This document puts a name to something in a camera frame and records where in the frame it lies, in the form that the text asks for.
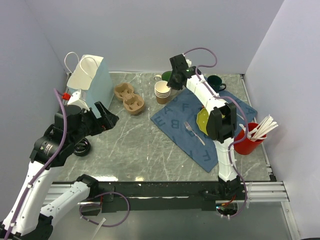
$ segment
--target light blue paper bag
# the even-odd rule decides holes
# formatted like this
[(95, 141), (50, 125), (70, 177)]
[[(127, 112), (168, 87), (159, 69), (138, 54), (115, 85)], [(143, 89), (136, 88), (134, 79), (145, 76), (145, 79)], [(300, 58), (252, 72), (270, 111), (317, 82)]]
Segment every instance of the light blue paper bag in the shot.
[(70, 76), (67, 87), (71, 93), (78, 89), (85, 91), (85, 102), (97, 118), (100, 117), (100, 113), (95, 103), (100, 101), (108, 109), (114, 97), (114, 84), (106, 60), (101, 56), (83, 55)]

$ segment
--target bag handle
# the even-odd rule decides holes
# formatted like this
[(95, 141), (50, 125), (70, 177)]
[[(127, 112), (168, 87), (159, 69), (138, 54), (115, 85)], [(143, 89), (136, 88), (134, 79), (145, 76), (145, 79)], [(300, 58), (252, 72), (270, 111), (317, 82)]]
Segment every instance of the bag handle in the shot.
[(92, 56), (85, 56), (85, 57), (82, 58), (82, 59), (80, 60), (80, 62), (79, 62), (79, 66), (80, 66), (81, 70), (82, 70), (85, 74), (87, 74), (87, 75), (89, 76), (89, 74), (88, 74), (88, 73), (82, 68), (82, 66), (81, 66), (81, 62), (82, 62), (83, 59), (92, 59), (92, 60), (95, 62), (96, 68), (98, 69), (98, 64), (97, 64), (96, 60), (95, 60)]
[(70, 73), (74, 73), (73, 71), (70, 70), (70, 68), (67, 66), (67, 63), (66, 63), (66, 60), (67, 60), (67, 57), (69, 54), (75, 54), (76, 58), (78, 59), (78, 63), (79, 63), (79, 56), (74, 51), (71, 51), (67, 55), (65, 55), (65, 57), (64, 57), (64, 65), (65, 65), (66, 69), (68, 69)]

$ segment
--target gray floor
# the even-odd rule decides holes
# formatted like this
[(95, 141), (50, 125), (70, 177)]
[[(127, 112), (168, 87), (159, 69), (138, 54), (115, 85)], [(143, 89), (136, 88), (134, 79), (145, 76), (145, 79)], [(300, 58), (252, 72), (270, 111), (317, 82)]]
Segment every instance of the gray floor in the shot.
[[(144, 98), (146, 109), (132, 116), (122, 102), (113, 98), (109, 110), (119, 116), (116, 127), (88, 137), (92, 151), (88, 156), (72, 155), (56, 181), (74, 181), (82, 174), (99, 181), (216, 181), (219, 166), (207, 173), (176, 146), (150, 120), (163, 108), (156, 102), (155, 73), (111, 73), (114, 84), (131, 83)], [(248, 103), (239, 74), (220, 75), (226, 90)], [(259, 146), (253, 153), (235, 153), (236, 165), (246, 181), (270, 180), (264, 153)]]
[[(94, 240), (290, 240), (280, 202), (250, 203), (230, 221), (217, 212), (201, 210), (131, 211), (117, 227), (102, 227)], [(92, 220), (115, 224), (124, 212), (102, 213)], [(89, 240), (96, 225), (80, 219), (79, 208), (70, 211), (54, 228), (50, 240)]]

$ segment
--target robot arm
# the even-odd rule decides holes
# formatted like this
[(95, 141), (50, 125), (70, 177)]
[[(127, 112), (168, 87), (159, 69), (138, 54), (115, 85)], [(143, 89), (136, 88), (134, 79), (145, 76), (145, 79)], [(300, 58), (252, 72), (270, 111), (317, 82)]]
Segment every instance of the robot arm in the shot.
[[(219, 95), (207, 84), (204, 76), (196, 67), (189, 67), (183, 54), (170, 58), (172, 74), (168, 86), (181, 90), (183, 86), (193, 92), (209, 113), (206, 130), (216, 146), (219, 163), (219, 181), (240, 184), (237, 173), (229, 161), (228, 146), (234, 141), (237, 124), (237, 109), (233, 103), (217, 99)], [(234, 148), (230, 149), (231, 160), (235, 165)]]
[[(35, 142), (22, 189), (9, 215), (0, 223), (0, 238), (5, 236), (9, 227), (12, 227), (9, 238), (21, 240), (48, 239), (49, 237), (43, 233), (48, 233), (50, 236), (55, 224), (72, 207), (97, 193), (98, 181), (90, 176), (83, 175), (77, 179), (69, 191), (49, 205), (42, 207), (52, 182), (60, 173), (67, 158), (73, 153), (75, 145), (86, 136), (95, 136), (112, 129), (119, 119), (109, 112), (101, 102), (96, 102), (95, 106), (101, 115), (97, 119), (83, 100), (83, 93), (81, 90), (74, 92), (68, 104), (64, 106), (67, 118), (67, 134), (61, 151), (39, 175), (34, 184), (29, 185), (30, 180), (47, 163), (61, 142), (64, 131), (61, 110), (55, 114), (54, 124), (45, 131), (43, 137)], [(15, 223), (11, 223), (26, 188), (29, 188), (29, 191), (21, 210)]]

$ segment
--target stack of paper cups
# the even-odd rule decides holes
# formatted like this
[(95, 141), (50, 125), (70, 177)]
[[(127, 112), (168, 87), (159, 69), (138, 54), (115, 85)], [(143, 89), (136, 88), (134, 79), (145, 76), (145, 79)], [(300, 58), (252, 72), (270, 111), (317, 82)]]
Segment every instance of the stack of paper cups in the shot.
[(168, 87), (167, 84), (167, 81), (158, 81), (154, 85), (154, 94), (158, 104), (166, 104), (169, 101), (171, 87)]

